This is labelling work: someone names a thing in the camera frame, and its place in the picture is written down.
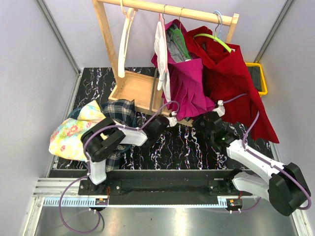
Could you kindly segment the navy plaid skirt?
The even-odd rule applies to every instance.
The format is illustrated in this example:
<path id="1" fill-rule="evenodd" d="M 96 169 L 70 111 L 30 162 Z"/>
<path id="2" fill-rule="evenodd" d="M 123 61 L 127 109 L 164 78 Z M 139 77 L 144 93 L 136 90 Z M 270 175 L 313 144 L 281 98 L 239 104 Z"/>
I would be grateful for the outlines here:
<path id="1" fill-rule="evenodd" d="M 113 102 L 101 104 L 102 113 L 113 121 L 128 127 L 136 127 L 135 102 L 125 99 L 118 99 Z M 119 145 L 114 152 L 106 159 L 105 172 L 117 170 L 120 167 L 122 155 L 131 148 L 131 145 Z"/>

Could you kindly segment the floral pastel garment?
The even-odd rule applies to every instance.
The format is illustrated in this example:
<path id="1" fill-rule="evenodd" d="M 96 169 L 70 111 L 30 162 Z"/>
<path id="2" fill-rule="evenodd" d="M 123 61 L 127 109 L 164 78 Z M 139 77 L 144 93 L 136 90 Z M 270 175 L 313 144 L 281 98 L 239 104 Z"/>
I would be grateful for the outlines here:
<path id="1" fill-rule="evenodd" d="M 87 158 L 83 153 L 81 137 L 104 118 L 97 101 L 91 101 L 81 109 L 78 118 L 66 119 L 53 132 L 49 152 L 64 159 L 85 162 Z"/>

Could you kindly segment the grey hanger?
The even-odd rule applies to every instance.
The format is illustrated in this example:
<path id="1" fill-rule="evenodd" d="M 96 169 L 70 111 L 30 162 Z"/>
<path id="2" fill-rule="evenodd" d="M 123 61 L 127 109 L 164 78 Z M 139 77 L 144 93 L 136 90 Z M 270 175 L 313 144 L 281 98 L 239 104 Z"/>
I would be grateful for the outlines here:
<path id="1" fill-rule="evenodd" d="M 154 103 L 155 103 L 155 95 L 156 95 L 156 86 L 157 86 L 157 79 L 158 79 L 158 69 L 155 69 L 155 73 L 153 76 L 153 85 L 152 85 L 152 92 L 151 92 L 151 98 L 149 103 L 149 114 L 151 115 L 153 113 Z"/>

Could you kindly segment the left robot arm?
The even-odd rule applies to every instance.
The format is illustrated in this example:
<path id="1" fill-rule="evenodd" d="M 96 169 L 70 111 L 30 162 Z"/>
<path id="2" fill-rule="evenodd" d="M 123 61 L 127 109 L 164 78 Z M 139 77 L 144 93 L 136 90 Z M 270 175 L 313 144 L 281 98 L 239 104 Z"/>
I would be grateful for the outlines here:
<path id="1" fill-rule="evenodd" d="M 82 137 L 83 152 L 87 157 L 89 189 L 100 195 L 106 190 L 106 160 L 119 145 L 142 146 L 153 142 L 171 126 L 171 118 L 163 115 L 151 117 L 142 127 L 129 127 L 117 124 L 111 118 L 105 118 Z"/>

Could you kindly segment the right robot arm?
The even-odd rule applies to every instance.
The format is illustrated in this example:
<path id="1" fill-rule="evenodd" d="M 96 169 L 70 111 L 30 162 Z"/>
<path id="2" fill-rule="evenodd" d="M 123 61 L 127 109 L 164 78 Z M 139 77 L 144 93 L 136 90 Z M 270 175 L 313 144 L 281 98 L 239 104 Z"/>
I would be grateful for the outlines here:
<path id="1" fill-rule="evenodd" d="M 301 169 L 294 163 L 284 164 L 268 158 L 246 145 L 248 132 L 240 139 L 227 131 L 217 112 L 200 115 L 192 126 L 202 132 L 210 145 L 218 152 L 233 159 L 255 174 L 236 170 L 223 183 L 224 191 L 234 195 L 245 191 L 267 200 L 284 216 L 297 209 L 307 210 L 312 205 L 311 192 Z"/>

